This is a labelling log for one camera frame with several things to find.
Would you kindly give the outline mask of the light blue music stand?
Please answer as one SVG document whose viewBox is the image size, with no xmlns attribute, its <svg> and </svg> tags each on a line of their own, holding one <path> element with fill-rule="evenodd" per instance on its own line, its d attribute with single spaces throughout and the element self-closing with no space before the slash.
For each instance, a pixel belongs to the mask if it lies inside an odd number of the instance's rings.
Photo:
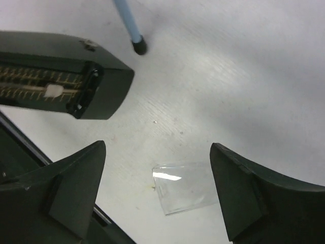
<svg viewBox="0 0 325 244">
<path fill-rule="evenodd" d="M 134 16 L 129 8 L 127 1 L 114 0 L 114 5 L 130 36 L 134 52 L 138 55 L 145 55 L 147 53 L 147 43 L 136 25 Z"/>
</svg>

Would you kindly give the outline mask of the black metronome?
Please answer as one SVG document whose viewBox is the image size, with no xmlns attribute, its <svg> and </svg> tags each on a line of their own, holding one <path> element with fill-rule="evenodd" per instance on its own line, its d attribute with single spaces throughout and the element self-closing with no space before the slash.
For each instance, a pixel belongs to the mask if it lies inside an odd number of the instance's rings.
<svg viewBox="0 0 325 244">
<path fill-rule="evenodd" d="M 1 104 L 109 119 L 134 71 L 100 45 L 75 36 L 1 32 Z"/>
</svg>

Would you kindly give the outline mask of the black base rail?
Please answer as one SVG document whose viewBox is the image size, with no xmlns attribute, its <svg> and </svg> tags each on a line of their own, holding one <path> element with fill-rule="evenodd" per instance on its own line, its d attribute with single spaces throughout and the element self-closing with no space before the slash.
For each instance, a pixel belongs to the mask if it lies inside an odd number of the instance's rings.
<svg viewBox="0 0 325 244">
<path fill-rule="evenodd" d="M 106 145 L 51 161 L 1 115 L 1 243 L 132 243 L 96 205 Z"/>
</svg>

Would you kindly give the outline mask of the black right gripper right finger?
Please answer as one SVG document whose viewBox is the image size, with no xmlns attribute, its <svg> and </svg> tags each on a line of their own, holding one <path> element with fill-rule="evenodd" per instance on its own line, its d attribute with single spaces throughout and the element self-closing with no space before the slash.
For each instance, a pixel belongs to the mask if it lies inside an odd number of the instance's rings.
<svg viewBox="0 0 325 244">
<path fill-rule="evenodd" d="M 324 187 L 278 173 L 220 143 L 210 164 L 232 243 L 324 243 Z"/>
</svg>

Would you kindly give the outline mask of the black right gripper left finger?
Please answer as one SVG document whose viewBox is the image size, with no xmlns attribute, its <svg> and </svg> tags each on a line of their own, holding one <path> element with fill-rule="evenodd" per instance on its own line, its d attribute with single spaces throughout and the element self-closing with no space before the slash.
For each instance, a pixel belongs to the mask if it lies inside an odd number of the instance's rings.
<svg viewBox="0 0 325 244">
<path fill-rule="evenodd" d="M 82 243 L 106 158 L 104 141 L 1 184 L 1 243 Z"/>
</svg>

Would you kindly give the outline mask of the clear plastic metronome cover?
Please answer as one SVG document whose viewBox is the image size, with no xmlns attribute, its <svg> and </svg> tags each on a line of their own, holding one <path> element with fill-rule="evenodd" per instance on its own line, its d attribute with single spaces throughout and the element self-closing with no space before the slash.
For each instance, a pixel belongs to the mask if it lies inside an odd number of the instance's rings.
<svg viewBox="0 0 325 244">
<path fill-rule="evenodd" d="M 161 164 L 152 168 L 154 189 L 166 216 L 219 202 L 207 162 Z"/>
</svg>

